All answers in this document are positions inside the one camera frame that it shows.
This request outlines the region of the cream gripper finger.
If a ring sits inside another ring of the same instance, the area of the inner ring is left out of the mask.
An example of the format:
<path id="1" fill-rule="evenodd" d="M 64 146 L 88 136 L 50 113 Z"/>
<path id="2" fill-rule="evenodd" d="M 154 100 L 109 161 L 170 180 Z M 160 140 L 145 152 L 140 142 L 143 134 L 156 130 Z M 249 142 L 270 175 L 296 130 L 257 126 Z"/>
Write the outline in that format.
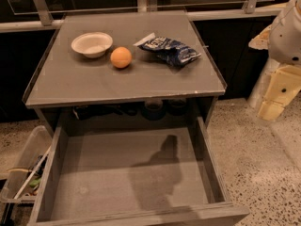
<path id="1" fill-rule="evenodd" d="M 270 31 L 271 31 L 271 26 L 268 25 L 263 29 L 261 33 L 259 33 L 256 37 L 254 37 L 249 42 L 248 46 L 256 50 L 267 50 Z"/>
<path id="2" fill-rule="evenodd" d="M 274 121 L 301 91 L 301 67 L 285 65 L 271 74 L 271 80 L 258 113 L 266 121 Z"/>

